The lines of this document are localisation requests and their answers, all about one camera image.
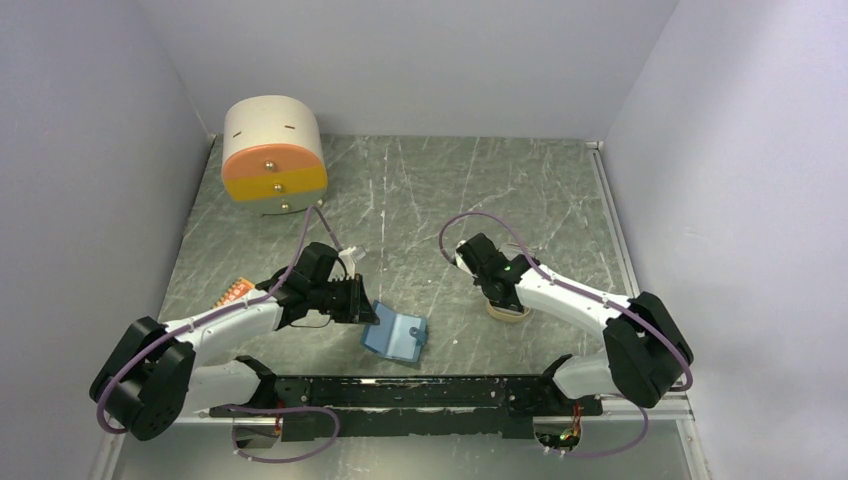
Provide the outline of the blue leather card holder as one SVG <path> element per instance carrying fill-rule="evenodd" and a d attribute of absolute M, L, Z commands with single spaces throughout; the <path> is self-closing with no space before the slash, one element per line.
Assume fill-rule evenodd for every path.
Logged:
<path fill-rule="evenodd" d="M 379 322 L 365 327 L 362 346 L 384 359 L 417 363 L 428 340 L 428 319 L 399 313 L 378 300 L 372 308 Z"/>

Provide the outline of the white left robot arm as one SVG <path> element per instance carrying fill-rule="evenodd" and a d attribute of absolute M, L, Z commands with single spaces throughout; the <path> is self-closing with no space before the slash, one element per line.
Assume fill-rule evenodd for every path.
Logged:
<path fill-rule="evenodd" d="M 145 441 L 180 415 L 230 405 L 261 416 L 281 406 L 277 377 L 264 364 L 238 356 L 213 359 L 254 337 L 293 325 L 310 312 L 330 321 L 376 325 L 356 264 L 363 248 L 342 251 L 312 242 L 297 263 L 207 312 L 160 323 L 140 318 L 125 331 L 89 388 L 98 419 Z"/>

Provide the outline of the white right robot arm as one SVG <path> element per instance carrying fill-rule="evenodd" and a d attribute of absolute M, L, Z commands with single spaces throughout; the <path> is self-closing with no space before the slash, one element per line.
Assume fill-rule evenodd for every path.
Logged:
<path fill-rule="evenodd" d="M 458 244 L 453 263 L 473 277 L 491 315 L 519 320 L 540 311 L 602 342 L 595 354 L 565 354 L 545 370 L 539 398 L 550 413 L 608 394 L 652 408 L 693 363 L 691 348 L 654 294 L 629 298 L 602 292 L 522 253 L 509 257 L 484 234 Z"/>

